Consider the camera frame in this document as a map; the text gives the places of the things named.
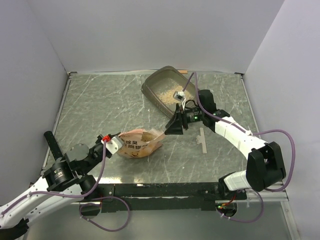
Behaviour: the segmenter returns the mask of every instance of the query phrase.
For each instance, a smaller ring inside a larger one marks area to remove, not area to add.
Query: white enclosure wall
[[[296,143],[296,164],[287,188],[303,239],[320,238],[320,1],[286,0],[244,75],[260,130],[281,128]],[[282,147],[285,136],[265,136]]]
[[[25,0],[0,1],[0,205],[40,174],[67,74]]]
[[[27,0],[68,72],[244,73],[283,0]]]

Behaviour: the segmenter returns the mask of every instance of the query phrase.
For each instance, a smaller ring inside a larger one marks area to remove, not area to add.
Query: white bracket
[[[183,99],[186,98],[186,94],[184,91],[175,91],[173,94],[173,98],[179,102],[182,102]]]
[[[205,131],[203,127],[200,127],[200,135],[196,137],[196,143],[202,144],[202,153],[207,153],[207,145],[206,145],[206,139],[205,139]]]
[[[118,152],[124,146],[121,138],[118,136],[114,136],[110,141],[108,141],[105,145],[106,149],[113,155]]]

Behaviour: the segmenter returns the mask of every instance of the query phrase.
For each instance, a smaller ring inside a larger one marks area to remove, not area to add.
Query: cable tie
[[[237,122],[236,122],[235,120],[230,121],[230,123],[228,124],[227,128],[230,127],[230,126],[234,126],[234,127],[235,127],[235,124],[236,124],[236,123],[237,123]]]
[[[247,135],[247,136],[253,136],[254,134],[252,133],[252,131],[247,130],[247,131],[245,131],[245,135]]]
[[[102,141],[107,141],[107,142],[109,142],[110,140],[111,140],[111,138],[109,137],[109,135],[107,135],[107,136],[104,136],[103,138],[102,138]]]

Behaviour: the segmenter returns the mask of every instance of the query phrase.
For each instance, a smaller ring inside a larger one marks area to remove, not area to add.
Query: black metal frame
[[[230,192],[222,196],[218,191],[218,182],[99,184],[97,190],[104,197],[122,198],[133,211],[180,209],[215,211],[216,201],[230,200],[235,194],[236,200],[247,199],[245,191]],[[116,199],[107,198],[102,201],[102,213],[126,210],[123,203]]]

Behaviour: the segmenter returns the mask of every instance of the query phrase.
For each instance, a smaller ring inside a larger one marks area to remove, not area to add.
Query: red clip
[[[109,142],[110,140],[111,140],[111,138],[109,137],[109,135],[104,136],[104,137],[102,138],[102,141]]]

